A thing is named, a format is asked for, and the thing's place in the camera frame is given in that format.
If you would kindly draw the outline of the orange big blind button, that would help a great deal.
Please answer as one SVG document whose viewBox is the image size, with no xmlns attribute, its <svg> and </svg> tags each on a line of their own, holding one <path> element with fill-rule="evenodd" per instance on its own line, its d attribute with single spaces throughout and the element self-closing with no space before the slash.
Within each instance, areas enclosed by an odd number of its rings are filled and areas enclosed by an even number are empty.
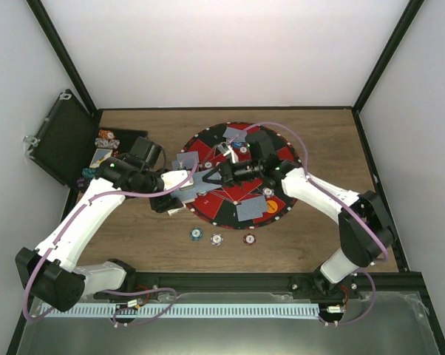
<svg viewBox="0 0 445 355">
<path fill-rule="evenodd" d="M 278 204 L 275 200 L 266 200 L 267 213 L 275 214 L 278 211 Z"/>
</svg>

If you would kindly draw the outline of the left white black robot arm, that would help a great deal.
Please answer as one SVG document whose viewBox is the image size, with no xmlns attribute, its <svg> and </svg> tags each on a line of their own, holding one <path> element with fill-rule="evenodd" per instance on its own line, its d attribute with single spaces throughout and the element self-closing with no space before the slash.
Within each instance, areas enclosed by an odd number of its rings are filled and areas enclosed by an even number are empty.
<svg viewBox="0 0 445 355">
<path fill-rule="evenodd" d="M 143 151 L 149 146 L 146 139 L 138 139 L 130 153 L 102 161 L 84 196 L 55 231 L 34 249 L 22 248 L 16 255 L 25 314 L 30 297 L 68 311 L 90 294 L 113 291 L 127 299 L 136 292 L 137 280 L 128 274 L 131 268 L 125 263 L 110 260 L 79 266 L 78 260 L 96 231 L 125 199 L 170 197 L 192 182 L 199 164 L 195 156 L 184 158 L 192 164 L 191 170 L 154 172 L 146 162 L 154 155 Z"/>
</svg>

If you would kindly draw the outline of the four of clubs card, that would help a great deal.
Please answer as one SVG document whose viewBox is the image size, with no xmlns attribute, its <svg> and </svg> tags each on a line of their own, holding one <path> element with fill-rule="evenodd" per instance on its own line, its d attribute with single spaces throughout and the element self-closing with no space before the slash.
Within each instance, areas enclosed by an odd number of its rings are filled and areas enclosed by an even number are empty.
<svg viewBox="0 0 445 355">
<path fill-rule="evenodd" d="M 217 183 L 207 183 L 203 180 L 203 177 L 207 175 L 207 171 L 195 172 L 192 176 L 193 186 L 190 188 L 190 192 L 198 195 L 204 195 L 207 192 L 221 188 L 222 186 Z"/>
</svg>

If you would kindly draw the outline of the blue backed card deck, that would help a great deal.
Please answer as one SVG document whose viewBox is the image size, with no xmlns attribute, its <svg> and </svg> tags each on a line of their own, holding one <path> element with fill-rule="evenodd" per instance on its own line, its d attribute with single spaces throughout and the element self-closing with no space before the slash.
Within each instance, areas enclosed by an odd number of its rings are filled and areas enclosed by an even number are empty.
<svg viewBox="0 0 445 355">
<path fill-rule="evenodd" d="M 197 191 L 194 187 L 177 189 L 171 193 L 173 198 L 177 198 L 181 203 L 190 203 L 197 198 Z"/>
</svg>

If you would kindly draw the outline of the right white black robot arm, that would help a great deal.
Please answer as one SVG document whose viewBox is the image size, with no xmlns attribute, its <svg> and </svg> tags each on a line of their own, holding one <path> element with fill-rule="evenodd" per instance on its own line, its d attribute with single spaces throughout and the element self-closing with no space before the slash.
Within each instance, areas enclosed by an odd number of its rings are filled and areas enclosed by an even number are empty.
<svg viewBox="0 0 445 355">
<path fill-rule="evenodd" d="M 372 191 L 363 194 L 341 189 L 308 171 L 308 163 L 281 159 L 271 138 L 262 130 L 246 137 L 251 157 L 237 162 L 229 143 L 221 143 L 226 159 L 203 175 L 206 183 L 221 186 L 259 178 L 271 189 L 280 189 L 327 215 L 339 227 L 340 247 L 313 273 L 316 293 L 330 298 L 343 281 L 360 268 L 386 262 L 393 244 L 393 222 L 381 198 Z"/>
</svg>

